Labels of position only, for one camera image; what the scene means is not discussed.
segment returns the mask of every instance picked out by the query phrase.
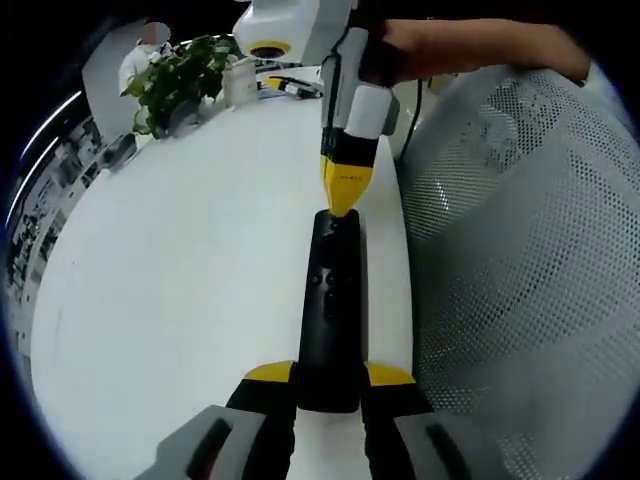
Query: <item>yellow marker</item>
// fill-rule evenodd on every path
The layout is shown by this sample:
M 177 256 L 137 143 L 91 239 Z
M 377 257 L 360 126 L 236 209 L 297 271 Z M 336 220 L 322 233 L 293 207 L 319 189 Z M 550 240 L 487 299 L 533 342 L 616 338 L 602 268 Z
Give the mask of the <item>yellow marker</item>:
M 333 163 L 321 156 L 322 179 L 329 200 L 329 213 L 344 217 L 367 189 L 373 166 L 362 167 Z

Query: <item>yellow label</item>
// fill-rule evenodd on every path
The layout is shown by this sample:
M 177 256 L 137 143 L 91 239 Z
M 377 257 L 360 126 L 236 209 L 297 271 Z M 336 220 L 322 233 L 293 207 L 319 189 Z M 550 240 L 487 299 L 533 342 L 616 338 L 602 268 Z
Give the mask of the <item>yellow label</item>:
M 324 156 L 322 161 L 329 212 L 336 217 L 344 217 L 369 186 L 373 168 L 333 163 Z
M 369 372 L 369 383 L 372 387 L 385 385 L 409 385 L 416 383 L 414 378 L 398 367 L 386 367 L 377 363 L 365 362 Z

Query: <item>white tabletop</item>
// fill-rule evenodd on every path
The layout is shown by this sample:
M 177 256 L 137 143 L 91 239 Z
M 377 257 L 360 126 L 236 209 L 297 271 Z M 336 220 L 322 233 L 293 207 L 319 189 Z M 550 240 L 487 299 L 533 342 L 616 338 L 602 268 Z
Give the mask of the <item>white tabletop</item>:
M 52 251 L 34 315 L 35 393 L 91 479 L 131 478 L 159 441 L 297 358 L 320 179 L 320 102 L 262 100 L 104 171 Z M 369 358 L 411 368 L 404 222 L 388 142 L 357 204 Z M 299 412 L 289 478 L 369 478 L 360 415 Z

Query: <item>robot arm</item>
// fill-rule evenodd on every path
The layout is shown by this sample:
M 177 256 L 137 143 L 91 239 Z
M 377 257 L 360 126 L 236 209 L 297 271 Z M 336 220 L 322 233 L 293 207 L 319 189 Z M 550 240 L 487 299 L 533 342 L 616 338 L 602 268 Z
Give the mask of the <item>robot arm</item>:
M 378 138 L 398 113 L 391 87 L 402 54 L 367 24 L 352 0 L 253 0 L 233 29 L 246 55 L 322 65 L 321 173 L 336 217 L 366 190 Z

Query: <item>green leaves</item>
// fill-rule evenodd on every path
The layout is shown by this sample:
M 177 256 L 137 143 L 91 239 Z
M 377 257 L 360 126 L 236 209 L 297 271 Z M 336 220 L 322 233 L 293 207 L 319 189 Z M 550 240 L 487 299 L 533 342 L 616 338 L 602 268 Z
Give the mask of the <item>green leaves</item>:
M 240 56 L 233 37 L 198 37 L 188 46 L 152 64 L 131 82 L 128 93 L 148 109 L 144 122 L 136 114 L 134 131 L 158 138 L 166 130 L 171 114 L 183 102 L 216 98 L 229 54 Z

